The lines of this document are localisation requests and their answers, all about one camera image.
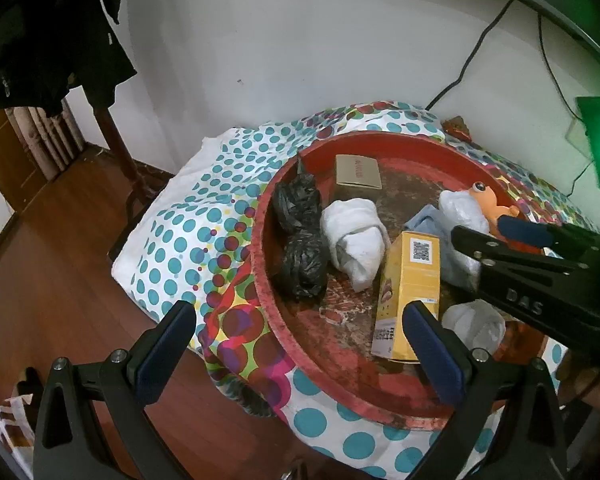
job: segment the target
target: red round tray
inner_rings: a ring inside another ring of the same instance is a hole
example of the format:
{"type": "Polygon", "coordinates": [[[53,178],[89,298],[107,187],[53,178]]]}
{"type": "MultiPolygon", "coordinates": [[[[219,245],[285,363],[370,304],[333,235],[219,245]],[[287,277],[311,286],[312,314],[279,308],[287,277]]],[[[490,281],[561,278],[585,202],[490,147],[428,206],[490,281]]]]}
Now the red round tray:
{"type": "MultiPolygon", "coordinates": [[[[381,132],[331,137],[301,152],[306,170],[316,177],[323,205],[329,203],[339,153],[378,160],[382,194],[376,205],[391,240],[424,205],[437,205],[442,189],[469,189],[481,181],[491,186],[499,205],[514,205],[483,167],[456,150],[426,138],[381,132]]],[[[283,300],[273,289],[269,278],[279,266],[286,236],[270,200],[276,183],[296,176],[296,163],[294,157],[276,173],[260,197],[254,219],[251,262],[258,298],[273,333],[317,386],[355,413],[398,428],[441,429],[452,408],[440,403],[420,366],[370,354],[379,278],[372,289],[356,294],[348,278],[330,266],[327,294],[320,304],[283,300]]],[[[440,314],[470,299],[443,282],[440,314]]],[[[541,354],[543,346],[540,332],[512,320],[494,357],[526,364],[541,354]]]]}

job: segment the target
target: cardboard box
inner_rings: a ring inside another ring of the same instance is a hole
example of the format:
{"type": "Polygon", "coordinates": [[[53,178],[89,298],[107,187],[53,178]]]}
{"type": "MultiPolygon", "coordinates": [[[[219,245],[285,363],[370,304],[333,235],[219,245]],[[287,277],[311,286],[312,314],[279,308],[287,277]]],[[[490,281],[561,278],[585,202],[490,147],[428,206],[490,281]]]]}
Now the cardboard box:
{"type": "Polygon", "coordinates": [[[374,202],[382,190],[378,161],[369,156],[336,155],[335,181],[331,192],[334,200],[368,198],[374,202]]]}
{"type": "Polygon", "coordinates": [[[420,300],[437,319],[440,307],[440,240],[404,231],[394,241],[380,281],[371,353],[396,361],[419,362],[402,330],[402,310],[420,300]]]}

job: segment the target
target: black plastic bag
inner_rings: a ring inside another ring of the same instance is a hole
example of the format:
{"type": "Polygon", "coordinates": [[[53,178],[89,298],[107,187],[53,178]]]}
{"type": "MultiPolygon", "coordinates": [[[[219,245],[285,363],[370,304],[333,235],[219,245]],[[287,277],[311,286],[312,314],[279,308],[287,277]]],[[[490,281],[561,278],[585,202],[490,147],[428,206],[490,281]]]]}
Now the black plastic bag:
{"type": "Polygon", "coordinates": [[[322,203],[315,178],[304,170],[299,156],[297,176],[289,184],[276,184],[273,208],[280,227],[290,234],[274,277],[277,290],[296,300],[322,298],[330,257],[320,232],[322,203]]]}

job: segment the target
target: wooden door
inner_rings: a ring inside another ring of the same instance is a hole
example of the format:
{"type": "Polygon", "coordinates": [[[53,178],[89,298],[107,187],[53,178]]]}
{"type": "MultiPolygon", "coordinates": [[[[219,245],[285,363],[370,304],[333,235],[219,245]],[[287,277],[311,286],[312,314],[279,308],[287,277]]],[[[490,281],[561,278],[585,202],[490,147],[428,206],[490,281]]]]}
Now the wooden door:
{"type": "Polygon", "coordinates": [[[45,184],[40,168],[0,110],[0,192],[14,210],[22,211],[45,184]]]}

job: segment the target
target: black jacket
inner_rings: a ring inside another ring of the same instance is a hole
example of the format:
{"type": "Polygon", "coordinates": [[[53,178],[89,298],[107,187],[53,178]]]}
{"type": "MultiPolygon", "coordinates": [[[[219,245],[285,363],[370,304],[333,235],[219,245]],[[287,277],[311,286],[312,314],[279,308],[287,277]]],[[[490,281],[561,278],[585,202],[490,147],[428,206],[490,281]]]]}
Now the black jacket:
{"type": "MultiPolygon", "coordinates": [[[[120,0],[102,0],[118,22],[120,0]]],[[[0,108],[62,111],[70,86],[94,108],[108,108],[115,88],[136,74],[100,0],[18,0],[0,17],[0,108]]]]}

